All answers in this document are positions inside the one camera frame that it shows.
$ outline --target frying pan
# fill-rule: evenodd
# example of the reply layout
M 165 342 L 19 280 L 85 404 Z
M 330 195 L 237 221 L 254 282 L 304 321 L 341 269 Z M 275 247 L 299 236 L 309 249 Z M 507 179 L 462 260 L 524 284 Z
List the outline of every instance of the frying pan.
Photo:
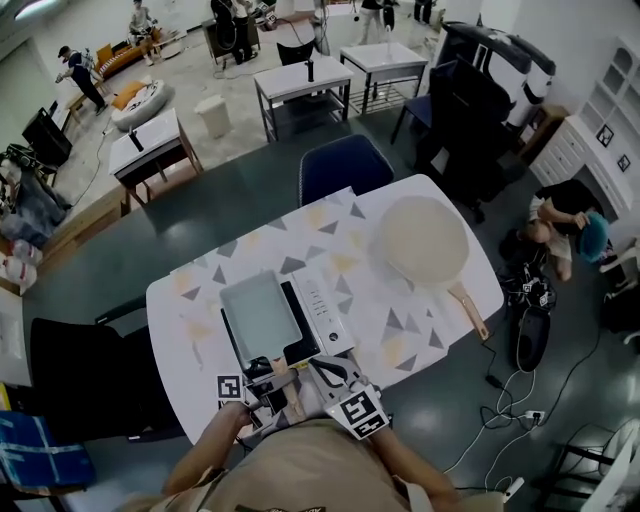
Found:
M 381 252 L 393 268 L 417 285 L 446 289 L 465 309 L 480 338 L 489 338 L 460 280 L 469 240 L 453 211 L 432 197 L 403 197 L 382 216 L 379 237 Z

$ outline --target bottle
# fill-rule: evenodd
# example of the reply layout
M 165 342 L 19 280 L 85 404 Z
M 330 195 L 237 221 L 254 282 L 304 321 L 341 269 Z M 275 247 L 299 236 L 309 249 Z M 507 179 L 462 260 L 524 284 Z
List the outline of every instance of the bottle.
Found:
M 11 242 L 11 254 L 20 261 L 36 266 L 42 261 L 42 251 L 25 240 Z
M 2 262 L 7 280 L 25 289 L 31 287 L 38 279 L 38 271 L 33 265 L 20 261 L 15 256 L 8 256 Z

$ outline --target small white table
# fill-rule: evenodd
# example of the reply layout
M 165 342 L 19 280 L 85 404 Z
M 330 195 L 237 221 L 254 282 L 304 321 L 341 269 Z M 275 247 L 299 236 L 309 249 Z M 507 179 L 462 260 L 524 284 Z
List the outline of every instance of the small white table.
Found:
M 305 62 L 257 73 L 254 79 L 267 142 L 279 140 L 285 131 L 297 133 L 327 120 L 346 120 L 352 77 L 353 72 L 333 57 L 313 61 L 313 82 Z M 307 97 L 289 101 L 301 96 Z M 335 116 L 336 111 L 341 111 L 341 117 Z
M 202 164 L 187 138 L 175 109 L 167 110 L 134 130 L 142 145 L 140 151 L 129 135 L 115 141 L 111 146 L 109 174 L 122 183 L 127 192 L 141 205 L 145 203 L 136 193 L 136 186 L 154 174 L 167 181 L 164 169 L 188 158 L 196 174 L 203 172 Z
M 374 86 L 373 99 L 375 100 L 379 82 L 400 83 L 416 80 L 415 97 L 418 95 L 420 82 L 422 82 L 422 76 L 428 64 L 427 59 L 420 57 L 416 52 L 400 43 L 368 44 L 342 48 L 340 49 L 340 62 L 344 64 L 345 61 L 361 69 L 366 75 L 361 108 L 363 114 L 366 114 L 367 108 L 370 107 L 371 84 Z M 397 96 L 391 101 L 385 97 L 384 103 L 376 105 L 376 107 L 387 108 L 404 102 L 405 98 L 401 94 L 397 93 Z

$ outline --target white device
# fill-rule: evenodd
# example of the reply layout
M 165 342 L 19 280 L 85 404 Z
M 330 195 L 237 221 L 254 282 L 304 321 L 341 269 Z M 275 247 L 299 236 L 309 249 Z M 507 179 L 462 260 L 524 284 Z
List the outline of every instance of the white device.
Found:
M 506 503 L 507 501 L 509 501 L 511 497 L 516 492 L 518 492 L 520 490 L 520 487 L 522 487 L 523 485 L 524 485 L 524 478 L 519 476 L 518 478 L 516 478 L 516 481 L 513 482 L 506 491 L 504 491 L 504 497 L 502 498 L 502 502 Z
M 335 356 L 355 347 L 322 274 L 307 267 L 292 276 L 294 291 L 320 350 Z

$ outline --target white wall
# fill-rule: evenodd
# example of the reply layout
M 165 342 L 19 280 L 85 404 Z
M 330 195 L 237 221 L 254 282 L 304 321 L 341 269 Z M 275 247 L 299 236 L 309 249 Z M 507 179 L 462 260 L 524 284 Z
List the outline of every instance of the white wall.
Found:
M 603 74 L 615 37 L 640 40 L 640 7 L 634 0 L 522 0 L 512 33 L 556 62 L 547 101 L 574 113 Z
M 511 33 L 521 3 L 522 0 L 484 0 L 480 8 L 482 23 L 485 27 Z

